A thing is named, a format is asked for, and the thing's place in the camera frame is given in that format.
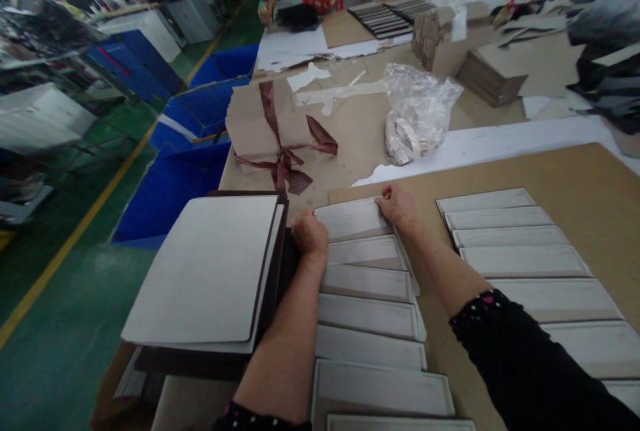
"factory floor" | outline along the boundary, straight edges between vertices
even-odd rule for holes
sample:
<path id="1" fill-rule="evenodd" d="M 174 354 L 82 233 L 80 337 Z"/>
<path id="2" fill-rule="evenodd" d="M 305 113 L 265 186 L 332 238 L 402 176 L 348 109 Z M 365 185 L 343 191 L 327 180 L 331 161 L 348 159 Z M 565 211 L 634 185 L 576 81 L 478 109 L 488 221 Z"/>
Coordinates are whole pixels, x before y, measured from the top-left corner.
<path id="1" fill-rule="evenodd" d="M 257 0 L 229 6 L 213 42 L 172 66 L 190 79 L 211 53 L 258 43 Z M 33 222 L 0 250 L 0 430 L 86 430 L 104 371 L 119 345 L 154 252 L 109 244 L 155 157 L 146 145 L 164 103 L 105 111 L 133 138 L 123 159 L 99 161 L 59 181 Z M 98 128 L 96 139 L 109 136 Z"/>

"yellow floor line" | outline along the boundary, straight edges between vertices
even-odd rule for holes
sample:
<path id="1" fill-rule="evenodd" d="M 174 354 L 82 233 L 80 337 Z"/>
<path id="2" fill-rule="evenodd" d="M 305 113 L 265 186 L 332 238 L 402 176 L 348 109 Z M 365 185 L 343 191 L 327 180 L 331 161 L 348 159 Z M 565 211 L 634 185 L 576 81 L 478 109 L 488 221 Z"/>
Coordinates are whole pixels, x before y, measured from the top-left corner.
<path id="1" fill-rule="evenodd" d="M 189 86 L 189 83 L 191 82 L 195 74 L 198 72 L 198 70 L 200 70 L 200 67 L 204 64 L 207 58 L 209 58 L 213 49 L 216 46 L 218 46 L 218 42 L 220 42 L 220 40 L 222 39 L 222 36 L 224 36 L 228 28 L 231 27 L 235 18 L 238 16 L 238 13 L 240 13 L 240 10 L 242 9 L 242 7 L 245 5 L 246 2 L 247 0 L 242 0 L 242 3 L 240 3 L 240 6 L 238 6 L 238 8 L 235 10 L 235 13 L 233 14 L 229 22 L 226 25 L 224 25 L 224 27 L 218 33 L 218 36 L 216 36 L 216 38 L 211 42 L 211 45 L 209 46 L 209 48 L 207 48 L 207 50 L 205 51 L 205 54 L 202 55 L 202 58 L 200 58 L 200 61 L 198 61 L 198 63 L 196 63 L 196 65 L 193 67 L 193 69 L 189 73 L 189 76 L 187 76 L 187 79 L 185 79 L 185 87 Z"/>
<path id="2" fill-rule="evenodd" d="M 186 83 L 189 83 L 192 80 L 192 78 L 195 76 L 195 74 L 200 69 L 202 64 L 209 57 L 209 55 L 211 54 L 215 46 L 220 41 L 220 38 L 222 38 L 222 36 L 225 34 L 225 32 L 228 30 L 228 28 L 231 26 L 231 24 L 235 20 L 236 16 L 238 16 L 240 9 L 242 8 L 242 6 L 244 6 L 246 1 L 247 0 L 243 0 L 243 2 L 240 4 L 238 9 L 235 11 L 233 16 L 231 17 L 231 20 L 229 20 L 229 22 L 225 25 L 225 27 L 222 28 L 221 32 L 218 33 L 218 36 L 216 37 L 215 40 L 213 40 L 213 42 L 211 43 L 211 46 L 206 50 L 206 52 L 203 54 L 200 61 L 196 64 L 196 66 L 194 66 L 194 68 L 189 73 Z M 0 328 L 0 350 L 7 343 L 7 341 L 9 340 L 9 338 L 11 337 L 15 329 L 18 327 L 18 324 L 20 324 L 20 322 L 22 321 L 22 318 L 24 318 L 25 315 L 29 312 L 29 310 L 33 306 L 33 303 L 35 303 L 35 301 L 40 297 L 42 292 L 45 290 L 45 288 L 47 287 L 47 284 L 49 284 L 49 281 L 51 281 L 51 278 L 53 278 L 53 275 L 55 274 L 55 272 L 58 271 L 58 268 L 63 263 L 65 258 L 67 258 L 67 255 L 69 254 L 69 252 L 71 252 L 71 249 L 78 242 L 82 234 L 87 230 L 87 228 L 91 224 L 91 221 L 93 221 L 95 216 L 101 210 L 102 206 L 107 202 L 107 199 L 109 199 L 109 197 L 111 196 L 111 193 L 113 193 L 113 191 L 116 189 L 116 187 L 118 186 L 122 178 L 125 176 L 125 174 L 129 170 L 129 168 L 131 168 L 131 165 L 133 164 L 135 159 L 140 155 L 140 152 L 144 149 L 145 145 L 151 138 L 151 134 L 153 133 L 154 129 L 155 129 L 155 123 L 147 131 L 147 134 L 142 138 L 142 140 L 140 140 L 140 143 L 138 143 L 138 145 L 131 152 L 127 160 L 122 164 L 122 167 L 117 171 L 115 176 L 111 179 L 111 181 L 109 182 L 107 187 L 104 189 L 102 194 L 98 197 L 95 203 L 93 203 L 93 206 L 91 207 L 91 209 L 89 209 L 85 217 L 82 218 L 82 221 L 78 224 L 76 229 L 73 230 L 73 233 L 71 233 L 71 236 L 65 241 L 62 247 L 58 250 L 56 255 L 53 257 L 51 262 L 47 265 L 45 270 L 42 272 L 40 277 L 36 280 L 35 283 L 33 283 L 33 286 L 31 287 L 31 289 L 29 289 L 27 294 L 25 294 L 25 296 L 22 298 L 20 303 L 18 303 L 18 305 L 15 307 L 15 309 L 13 310 L 9 318 L 7 318 L 7 320 L 4 322 L 4 324 Z"/>

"green floor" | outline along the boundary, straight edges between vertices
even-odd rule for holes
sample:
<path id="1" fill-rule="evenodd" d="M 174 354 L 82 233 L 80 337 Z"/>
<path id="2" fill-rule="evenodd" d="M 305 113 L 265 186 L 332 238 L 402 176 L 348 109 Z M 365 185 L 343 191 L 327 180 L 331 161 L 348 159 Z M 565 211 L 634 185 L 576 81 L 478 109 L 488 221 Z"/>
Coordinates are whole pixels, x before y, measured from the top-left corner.
<path id="1" fill-rule="evenodd" d="M 221 30 L 215 51 L 257 43 L 257 0 L 246 0 Z M 186 78 L 211 43 L 188 47 L 172 64 Z M 162 103 L 111 109 L 106 120 L 140 139 Z M 96 131 L 96 139 L 107 136 Z M 111 233 L 155 150 L 134 161 L 47 288 L 0 350 L 0 430 L 85 430 L 100 379 L 116 348 L 154 252 L 109 244 Z M 116 174 L 121 161 L 101 161 L 67 177 L 0 252 L 0 316 L 12 313 L 85 213 Z"/>

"brown ribbon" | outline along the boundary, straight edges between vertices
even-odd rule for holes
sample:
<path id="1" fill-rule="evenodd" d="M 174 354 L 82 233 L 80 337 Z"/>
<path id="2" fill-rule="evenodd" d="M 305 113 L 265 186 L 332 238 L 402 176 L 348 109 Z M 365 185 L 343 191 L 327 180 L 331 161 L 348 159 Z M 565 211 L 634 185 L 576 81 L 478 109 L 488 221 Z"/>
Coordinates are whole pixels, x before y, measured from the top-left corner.
<path id="1" fill-rule="evenodd" d="M 265 109 L 265 118 L 267 119 L 267 123 L 269 123 L 269 127 L 273 130 L 275 137 L 278 140 L 278 146 L 280 147 L 278 158 L 275 163 L 271 163 L 269 161 L 254 163 L 253 161 L 246 160 L 238 155 L 236 155 L 236 159 L 243 165 L 271 170 L 271 178 L 273 179 L 276 191 L 285 191 L 285 181 L 288 181 L 289 193 L 300 195 L 311 183 L 313 183 L 313 179 L 307 173 L 291 169 L 293 166 L 292 163 L 295 163 L 296 165 L 305 164 L 303 160 L 293 154 L 293 150 L 309 147 L 320 151 L 321 153 L 337 155 L 338 143 L 327 132 L 327 130 L 320 125 L 320 123 L 307 115 L 309 130 L 318 142 L 318 145 L 295 145 L 291 147 L 284 147 L 280 141 L 278 120 L 275 114 L 273 81 L 260 83 L 260 96 L 262 97 L 262 106 Z"/>

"rectangular white board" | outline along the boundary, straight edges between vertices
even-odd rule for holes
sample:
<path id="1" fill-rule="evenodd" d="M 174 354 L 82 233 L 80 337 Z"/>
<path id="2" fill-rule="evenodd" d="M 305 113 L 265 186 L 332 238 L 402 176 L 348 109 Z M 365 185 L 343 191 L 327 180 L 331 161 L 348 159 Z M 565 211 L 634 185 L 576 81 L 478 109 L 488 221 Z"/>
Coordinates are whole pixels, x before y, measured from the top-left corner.
<path id="1" fill-rule="evenodd" d="M 440 374 L 318 359 L 311 423 L 324 430 L 328 414 L 454 416 L 449 380 Z"/>
<path id="2" fill-rule="evenodd" d="M 153 260 L 122 338 L 250 340 L 276 204 L 275 196 L 189 201 Z"/>
<path id="3" fill-rule="evenodd" d="M 640 337 L 625 321 L 543 324 L 587 373 L 598 379 L 640 378 Z"/>
<path id="4" fill-rule="evenodd" d="M 476 431 L 476 428 L 471 420 L 330 414 L 327 431 Z"/>
<path id="5" fill-rule="evenodd" d="M 486 278 L 592 276 L 573 246 L 461 248 L 460 256 Z"/>
<path id="6" fill-rule="evenodd" d="M 384 368 L 427 370 L 427 355 L 422 343 L 322 324 L 318 325 L 315 355 Z"/>
<path id="7" fill-rule="evenodd" d="M 553 224 L 549 215 L 541 207 L 534 206 L 445 213 L 445 221 L 452 231 Z"/>
<path id="8" fill-rule="evenodd" d="M 483 209 L 517 208 L 535 205 L 535 201 L 523 188 L 515 188 L 478 195 L 466 195 L 455 198 L 445 198 L 435 201 L 440 213 L 455 213 L 458 211 L 475 211 Z"/>
<path id="9" fill-rule="evenodd" d="M 318 323 L 394 338 L 419 338 L 413 304 L 320 293 Z"/>
<path id="10" fill-rule="evenodd" d="M 275 216 L 273 219 L 273 226 L 271 228 L 271 235 L 269 238 L 269 247 L 267 249 L 267 258 L 265 262 L 271 263 L 271 259 L 273 258 L 273 251 L 275 248 L 275 240 L 277 238 L 277 233 L 281 225 L 281 221 L 283 218 L 285 207 L 284 205 L 277 205 L 275 209 Z M 265 297 L 265 286 L 267 284 L 267 278 L 269 273 L 262 273 L 262 277 L 260 280 L 260 291 L 258 294 L 258 303 L 257 310 L 262 309 L 262 303 Z M 255 330 L 255 326 L 257 325 L 257 318 L 253 323 L 253 330 Z M 146 344 L 148 346 L 166 346 L 169 348 L 176 349 L 185 349 L 185 350 L 194 350 L 194 351 L 215 351 L 215 352 L 228 352 L 228 353 L 239 353 L 239 354 L 251 354 L 253 353 L 253 349 L 255 347 L 256 333 L 252 332 L 251 339 L 248 341 L 239 341 L 239 342 L 194 342 L 194 343 L 163 343 L 163 342 L 143 342 L 140 344 Z"/>
<path id="11" fill-rule="evenodd" d="M 640 381 L 602 381 L 607 391 L 640 417 Z"/>
<path id="12" fill-rule="evenodd" d="M 315 216 L 327 227 L 330 242 L 393 233 L 392 226 L 375 204 L 375 198 L 318 208 Z"/>
<path id="13" fill-rule="evenodd" d="M 570 244 L 558 226 L 454 230 L 452 234 L 457 248 Z"/>
<path id="14" fill-rule="evenodd" d="M 507 298 L 522 304 L 536 321 L 624 319 L 597 279 L 490 279 Z"/>
<path id="15" fill-rule="evenodd" d="M 320 291 L 383 301 L 413 302 L 411 276 L 406 271 L 332 264 L 327 266 Z"/>

